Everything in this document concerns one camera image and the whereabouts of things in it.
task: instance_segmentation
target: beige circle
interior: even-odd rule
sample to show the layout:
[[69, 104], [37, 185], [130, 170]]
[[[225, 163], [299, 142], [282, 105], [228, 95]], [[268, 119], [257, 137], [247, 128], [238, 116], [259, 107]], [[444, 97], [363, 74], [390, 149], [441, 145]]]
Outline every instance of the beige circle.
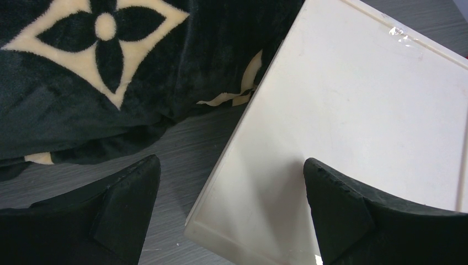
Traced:
[[117, 31], [114, 17], [109, 13], [102, 13], [96, 19], [94, 30], [98, 38], [104, 41], [112, 39]]

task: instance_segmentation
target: black plastic object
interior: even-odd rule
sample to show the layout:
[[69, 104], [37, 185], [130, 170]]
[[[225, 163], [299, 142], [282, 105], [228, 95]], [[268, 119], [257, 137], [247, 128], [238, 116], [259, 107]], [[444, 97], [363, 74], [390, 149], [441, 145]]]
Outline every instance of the black plastic object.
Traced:
[[313, 158], [304, 176], [324, 265], [468, 264], [468, 214], [395, 197]]
[[27, 209], [0, 210], [0, 264], [138, 264], [160, 174], [149, 156]]

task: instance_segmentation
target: flower petal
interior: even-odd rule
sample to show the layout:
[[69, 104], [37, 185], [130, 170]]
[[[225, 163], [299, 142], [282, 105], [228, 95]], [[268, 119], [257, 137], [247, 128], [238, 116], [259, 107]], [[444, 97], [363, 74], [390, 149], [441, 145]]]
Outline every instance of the flower petal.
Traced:
[[104, 84], [115, 93], [124, 69], [124, 55], [118, 39], [98, 42], [96, 64]]
[[166, 18], [153, 9], [128, 7], [115, 14], [117, 38], [138, 41], [153, 33]]
[[117, 7], [117, 0], [89, 0], [91, 11], [95, 15], [113, 13]]
[[96, 41], [94, 15], [78, 12], [57, 21], [37, 36], [42, 42], [60, 50], [78, 52]]

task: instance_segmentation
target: flower pattern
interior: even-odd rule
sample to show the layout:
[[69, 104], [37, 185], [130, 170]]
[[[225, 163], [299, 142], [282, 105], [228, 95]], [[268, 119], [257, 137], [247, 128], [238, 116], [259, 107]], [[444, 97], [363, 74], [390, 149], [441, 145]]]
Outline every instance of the flower pattern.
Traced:
[[187, 16], [163, 0], [54, 0], [1, 49], [43, 56], [120, 108], [139, 64]]

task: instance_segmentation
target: white board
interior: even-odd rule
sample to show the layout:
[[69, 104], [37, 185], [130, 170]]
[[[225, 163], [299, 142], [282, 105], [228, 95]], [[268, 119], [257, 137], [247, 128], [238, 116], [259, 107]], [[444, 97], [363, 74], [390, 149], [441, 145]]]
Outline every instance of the white board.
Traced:
[[306, 1], [186, 237], [235, 264], [313, 264], [309, 157], [398, 197], [468, 211], [467, 62], [360, 1]]

